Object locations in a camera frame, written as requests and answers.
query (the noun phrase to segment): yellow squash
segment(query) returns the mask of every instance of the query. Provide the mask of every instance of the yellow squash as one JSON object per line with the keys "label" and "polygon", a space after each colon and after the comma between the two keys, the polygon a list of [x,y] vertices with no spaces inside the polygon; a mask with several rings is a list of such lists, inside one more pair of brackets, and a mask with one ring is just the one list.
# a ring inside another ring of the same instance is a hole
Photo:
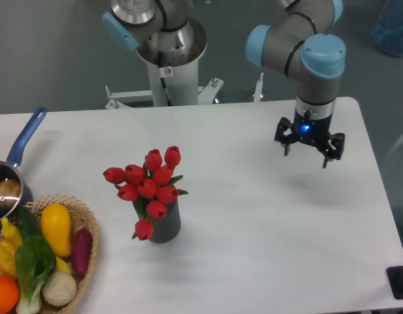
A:
{"label": "yellow squash", "polygon": [[0,276],[17,278],[16,246],[8,240],[0,241]]}
{"label": "yellow squash", "polygon": [[68,273],[69,275],[72,274],[72,269],[69,267],[68,263],[58,257],[56,257],[56,269],[55,270],[64,271],[65,273]]}
{"label": "yellow squash", "polygon": [[72,222],[65,206],[53,203],[43,209],[41,230],[57,257],[67,258],[71,255]]}
{"label": "yellow squash", "polygon": [[17,229],[17,227],[11,224],[8,221],[7,217],[1,219],[1,224],[3,225],[1,233],[4,236],[4,238],[15,244],[16,247],[19,247],[23,242],[23,240],[21,238],[20,231]]}

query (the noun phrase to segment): ribbed vase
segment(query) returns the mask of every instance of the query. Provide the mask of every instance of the ribbed vase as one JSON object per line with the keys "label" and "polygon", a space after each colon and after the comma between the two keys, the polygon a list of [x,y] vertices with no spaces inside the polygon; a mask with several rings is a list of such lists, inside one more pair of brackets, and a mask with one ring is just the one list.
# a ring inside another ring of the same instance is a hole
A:
{"label": "ribbed vase", "polygon": [[150,241],[155,243],[165,243],[171,241],[181,229],[181,217],[180,211],[178,208],[178,200],[173,201],[166,205],[167,207],[167,215],[165,218],[158,220],[157,222],[153,222],[154,225],[154,233],[152,237],[150,237]]}

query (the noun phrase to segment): tulip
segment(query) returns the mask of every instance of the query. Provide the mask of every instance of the tulip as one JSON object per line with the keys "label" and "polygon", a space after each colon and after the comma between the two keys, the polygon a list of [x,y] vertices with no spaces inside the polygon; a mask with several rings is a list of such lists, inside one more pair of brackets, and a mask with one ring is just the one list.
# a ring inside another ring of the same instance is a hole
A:
{"label": "tulip", "polygon": [[159,149],[152,149],[148,152],[147,159],[145,160],[145,167],[149,171],[155,171],[161,168],[162,156]]}
{"label": "tulip", "polygon": [[165,163],[169,166],[177,166],[181,161],[180,150],[177,146],[168,147],[165,151]]}
{"label": "tulip", "polygon": [[128,183],[120,188],[117,196],[124,201],[135,201],[139,197],[139,193],[134,184]]}
{"label": "tulip", "polygon": [[144,198],[153,198],[157,189],[158,185],[152,179],[140,179],[137,182],[137,191]]}
{"label": "tulip", "polygon": [[154,233],[154,226],[150,221],[139,220],[138,222],[136,222],[135,232],[139,240],[147,240],[152,237],[152,234]]}
{"label": "tulip", "polygon": [[128,165],[126,168],[124,168],[124,170],[127,180],[133,184],[137,184],[137,182],[140,179],[144,179],[146,175],[145,170],[137,165]]}
{"label": "tulip", "polygon": [[157,185],[166,185],[173,176],[174,168],[169,165],[163,165],[160,169],[155,170],[153,180]]}
{"label": "tulip", "polygon": [[156,191],[156,198],[163,204],[169,204],[178,198],[179,192],[174,186],[161,186]]}
{"label": "tulip", "polygon": [[122,168],[109,168],[103,172],[103,175],[107,181],[113,184],[120,184],[124,182],[125,174]]}
{"label": "tulip", "polygon": [[164,218],[167,214],[167,207],[160,201],[152,201],[147,206],[147,213],[149,217],[153,219],[161,219]]}

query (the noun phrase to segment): tulip bouquet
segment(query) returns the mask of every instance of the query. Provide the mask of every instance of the tulip bouquet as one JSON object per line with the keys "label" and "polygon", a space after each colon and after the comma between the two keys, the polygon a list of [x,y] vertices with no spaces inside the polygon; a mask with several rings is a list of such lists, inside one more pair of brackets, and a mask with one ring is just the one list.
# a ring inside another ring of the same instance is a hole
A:
{"label": "tulip bouquet", "polygon": [[152,149],[145,156],[143,167],[132,164],[124,169],[110,167],[103,172],[105,179],[118,189],[117,196],[133,202],[139,221],[132,239],[150,239],[157,224],[166,219],[171,204],[176,203],[179,195],[188,194],[174,186],[183,178],[182,175],[173,177],[174,169],[181,161],[179,148],[168,147],[164,160],[166,164],[162,165],[160,151]]}

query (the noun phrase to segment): wicker basket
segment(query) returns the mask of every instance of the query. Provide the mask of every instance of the wicker basket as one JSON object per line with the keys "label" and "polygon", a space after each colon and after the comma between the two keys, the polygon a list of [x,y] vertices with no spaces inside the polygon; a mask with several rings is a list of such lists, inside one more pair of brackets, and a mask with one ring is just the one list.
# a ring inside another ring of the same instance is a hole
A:
{"label": "wicker basket", "polygon": [[[99,243],[98,225],[93,212],[91,212],[91,210],[84,203],[82,203],[81,201],[77,200],[74,197],[68,197],[62,195],[47,196],[37,201],[29,202],[27,204],[27,207],[30,208],[30,210],[33,212],[33,215],[36,217],[36,221],[40,223],[42,210],[52,203],[60,203],[66,206],[66,208],[68,208],[72,220],[72,236],[78,230],[82,228],[87,228],[91,232],[93,238],[90,263],[88,265],[88,270],[86,272],[85,277],[79,277],[75,274],[75,272],[72,273],[72,276],[75,278],[75,281],[77,282],[77,294],[74,297],[74,299],[64,307],[54,307],[43,300],[42,308],[38,312],[40,314],[57,314],[57,313],[65,314],[72,312],[75,306],[79,303],[79,300],[82,298],[82,295],[85,293],[88,283],[90,282],[91,275],[97,260],[97,251]],[[15,220],[12,219],[10,221],[13,224],[16,224]]]}

